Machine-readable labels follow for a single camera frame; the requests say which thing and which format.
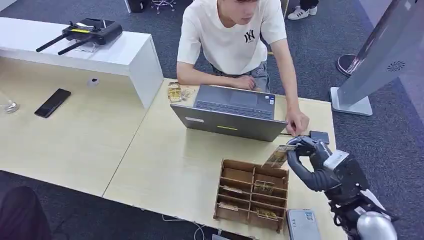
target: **robotic arm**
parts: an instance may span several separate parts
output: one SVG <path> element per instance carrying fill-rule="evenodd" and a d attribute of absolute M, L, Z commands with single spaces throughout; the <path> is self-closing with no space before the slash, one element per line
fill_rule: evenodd
<path fill-rule="evenodd" d="M 306 136 L 291 139 L 296 145 L 287 152 L 293 172 L 316 192 L 324 192 L 334 213 L 334 224 L 342 227 L 350 240 L 397 240 L 392 222 L 398 218 L 387 212 L 369 190 L 367 178 L 349 153 L 331 152 L 325 143 Z M 313 171 L 302 165 L 300 156 L 309 157 Z"/>

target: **wooden compartment box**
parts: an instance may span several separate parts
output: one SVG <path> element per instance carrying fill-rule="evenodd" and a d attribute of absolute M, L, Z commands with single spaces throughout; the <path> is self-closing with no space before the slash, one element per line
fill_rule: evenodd
<path fill-rule="evenodd" d="M 289 171 L 223 159 L 214 219 L 227 219 L 261 228 L 283 228 Z"/>

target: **man's hand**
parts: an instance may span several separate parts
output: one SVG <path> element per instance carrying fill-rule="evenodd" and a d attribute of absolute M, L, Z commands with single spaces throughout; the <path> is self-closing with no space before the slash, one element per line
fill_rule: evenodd
<path fill-rule="evenodd" d="M 286 127 L 287 132 L 292 136 L 298 136 L 305 131 L 309 125 L 309 117 L 299 109 L 287 110 L 285 120 L 288 122 Z"/>
<path fill-rule="evenodd" d="M 239 76 L 231 80 L 231 87 L 236 89 L 252 90 L 255 85 L 255 79 L 248 75 Z"/>

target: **jeans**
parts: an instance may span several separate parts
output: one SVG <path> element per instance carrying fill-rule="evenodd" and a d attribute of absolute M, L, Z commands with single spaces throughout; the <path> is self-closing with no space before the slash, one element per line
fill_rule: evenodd
<path fill-rule="evenodd" d="M 229 78 L 235 78 L 234 81 L 237 81 L 237 78 L 243 75 L 252 76 L 254 78 L 255 82 L 255 89 L 260 89 L 260 92 L 269 93 L 270 90 L 270 76 L 267 73 L 267 62 L 263 61 L 259 64 L 259 66 L 251 71 L 248 71 L 242 75 L 231 75 L 226 74 L 220 70 L 218 70 L 216 67 L 212 65 L 212 70 L 217 76 L 224 76 Z"/>

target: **wooden table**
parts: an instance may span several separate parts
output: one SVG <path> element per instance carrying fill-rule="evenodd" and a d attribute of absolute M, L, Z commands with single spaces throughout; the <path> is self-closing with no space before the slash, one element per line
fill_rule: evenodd
<path fill-rule="evenodd" d="M 168 81 L 164 81 L 153 100 L 103 197 L 251 238 L 289 239 L 287 230 L 278 234 L 235 221 L 214 220 L 213 215 L 222 158 L 262 164 L 291 137 L 263 142 L 186 129 L 169 106 Z M 181 104 L 192 105 L 195 97 L 196 94 Z M 299 105 L 311 119 L 308 131 L 328 132 L 330 148 L 334 150 L 330 103 L 300 99 Z M 284 119 L 285 108 L 285 97 L 277 96 L 275 119 Z M 302 162 L 311 168 L 307 158 Z M 325 195 L 307 189 L 295 174 L 289 176 L 288 208 L 312 209 L 322 239 L 346 239 L 342 229 L 333 224 Z"/>
<path fill-rule="evenodd" d="M 88 87 L 93 78 L 100 83 Z M 58 88 L 71 96 L 49 118 L 36 116 Z M 0 170 L 96 196 L 147 111 L 126 76 L 1 57 L 0 91 L 20 104 L 0 112 Z"/>

